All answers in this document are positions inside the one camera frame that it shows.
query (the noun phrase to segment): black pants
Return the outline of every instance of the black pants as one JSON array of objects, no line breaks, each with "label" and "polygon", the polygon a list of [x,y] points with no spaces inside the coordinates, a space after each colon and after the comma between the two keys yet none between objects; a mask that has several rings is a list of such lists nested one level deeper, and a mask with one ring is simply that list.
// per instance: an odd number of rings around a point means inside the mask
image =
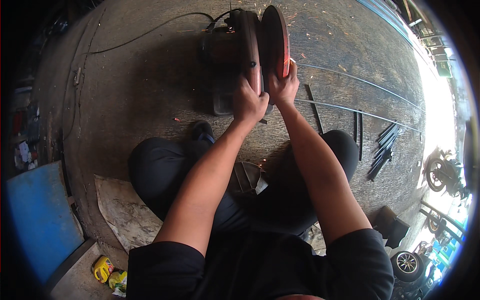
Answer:
[{"label": "black pants", "polygon": [[[321,137],[335,153],[350,181],[359,157],[356,143],[339,130]],[[128,167],[133,188],[161,220],[165,220],[187,173],[210,145],[205,141],[176,143],[156,137],[141,142],[132,151]],[[215,213],[212,236],[249,229],[300,236],[313,225],[317,217],[291,147],[276,174],[253,200],[234,200],[226,192]]]}]

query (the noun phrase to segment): forearm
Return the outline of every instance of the forearm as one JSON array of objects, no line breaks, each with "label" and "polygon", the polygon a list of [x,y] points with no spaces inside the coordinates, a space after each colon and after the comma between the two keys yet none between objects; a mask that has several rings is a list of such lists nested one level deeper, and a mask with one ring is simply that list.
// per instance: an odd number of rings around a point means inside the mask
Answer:
[{"label": "forearm", "polygon": [[215,211],[227,189],[233,164],[250,129],[249,124],[233,121],[193,166],[154,242],[183,243],[205,256]]},{"label": "forearm", "polygon": [[279,110],[326,243],[352,231],[371,228],[328,144],[293,104],[281,104]]}]

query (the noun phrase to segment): chop saw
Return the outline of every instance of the chop saw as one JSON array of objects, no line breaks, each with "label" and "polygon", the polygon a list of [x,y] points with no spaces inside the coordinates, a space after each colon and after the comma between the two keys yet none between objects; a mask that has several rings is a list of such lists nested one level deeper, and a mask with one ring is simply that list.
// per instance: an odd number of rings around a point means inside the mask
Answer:
[{"label": "chop saw", "polygon": [[[242,9],[227,13],[227,26],[215,27],[212,22],[200,45],[201,61],[213,77],[214,113],[220,117],[233,115],[233,91],[240,73],[260,95],[268,92],[270,72],[281,79],[288,75],[290,66],[287,25],[278,7],[268,6],[261,18]],[[273,111],[273,104],[270,99],[266,114]]]}]

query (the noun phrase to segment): person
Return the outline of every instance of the person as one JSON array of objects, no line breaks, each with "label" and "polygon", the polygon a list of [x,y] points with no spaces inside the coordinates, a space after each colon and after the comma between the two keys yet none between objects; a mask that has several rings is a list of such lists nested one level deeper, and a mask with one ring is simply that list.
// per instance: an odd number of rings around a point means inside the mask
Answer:
[{"label": "person", "polygon": [[[130,250],[129,299],[390,299],[382,237],[348,184],[357,145],[342,131],[315,132],[294,106],[298,86],[293,62],[288,77],[269,76],[269,94],[240,76],[234,119],[216,141],[199,122],[192,141],[156,137],[132,151],[132,185],[163,225]],[[269,186],[238,201],[226,192],[233,165],[270,97],[291,146]],[[304,241],[317,219],[326,256]]]}]

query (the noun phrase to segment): black shirt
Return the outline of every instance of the black shirt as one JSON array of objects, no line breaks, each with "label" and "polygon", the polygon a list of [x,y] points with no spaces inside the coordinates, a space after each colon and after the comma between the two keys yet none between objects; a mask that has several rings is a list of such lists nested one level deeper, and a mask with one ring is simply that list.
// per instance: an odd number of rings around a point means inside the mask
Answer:
[{"label": "black shirt", "polygon": [[326,256],[289,234],[249,232],[209,242],[206,258],[175,242],[130,250],[128,299],[390,299],[393,270],[381,235],[338,238]]}]

